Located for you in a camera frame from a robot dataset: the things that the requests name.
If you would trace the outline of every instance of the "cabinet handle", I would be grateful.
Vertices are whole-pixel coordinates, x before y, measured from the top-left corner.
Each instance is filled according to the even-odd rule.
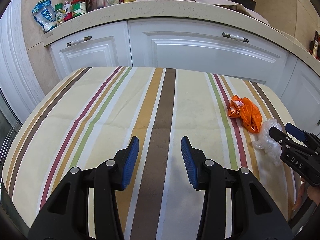
[[[244,37],[240,37],[239,35],[233,35],[233,34],[229,34],[229,33],[222,33],[222,36],[230,38],[230,39],[233,39],[235,41],[243,41],[243,42],[249,43],[248,39],[246,39]]]
[[[67,47],[75,45],[75,44],[80,44],[80,43],[88,41],[88,40],[91,40],[91,38],[92,38],[91,35],[89,35],[88,37],[84,37],[83,39],[70,41],[70,42],[67,43]]]

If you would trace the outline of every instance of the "blue packet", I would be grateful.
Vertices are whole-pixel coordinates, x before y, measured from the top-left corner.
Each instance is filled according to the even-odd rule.
[[[56,13],[51,5],[51,0],[38,2],[33,8],[32,14],[45,33],[57,26]]]

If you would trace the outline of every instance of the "table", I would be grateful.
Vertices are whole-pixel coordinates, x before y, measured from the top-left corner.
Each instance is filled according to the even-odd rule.
[[[288,166],[276,167],[263,150],[254,149],[257,135],[228,117],[234,94],[249,98],[263,122],[275,118],[283,129],[294,124],[275,93],[255,82],[169,68],[79,69],[23,124],[4,164],[5,186],[30,227],[71,167],[97,167],[135,135],[140,151],[131,183],[116,193],[125,239],[195,239],[204,192],[188,181],[180,150],[187,135],[194,148],[223,167],[248,167],[288,218],[300,182]],[[227,190],[226,235],[231,234],[230,205]],[[89,233],[94,236],[91,190]]]

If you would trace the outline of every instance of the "green jar lid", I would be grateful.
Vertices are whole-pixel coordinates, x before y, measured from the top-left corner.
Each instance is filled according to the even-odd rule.
[[[62,3],[58,3],[54,6],[54,9],[57,11],[59,9],[62,9],[63,8],[63,4]]]

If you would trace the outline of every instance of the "glass jar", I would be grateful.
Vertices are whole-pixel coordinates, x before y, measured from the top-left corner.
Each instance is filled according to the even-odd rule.
[[[87,8],[85,6],[85,0],[74,0],[71,2],[72,4],[72,17],[77,17],[79,15],[85,14],[87,12]]]
[[[64,21],[72,19],[71,0],[62,0],[63,9],[65,10]]]
[[[64,23],[64,15],[65,15],[65,10],[63,9],[63,4],[58,3],[54,6],[54,10],[56,11],[56,20],[57,20],[57,25],[60,25]]]

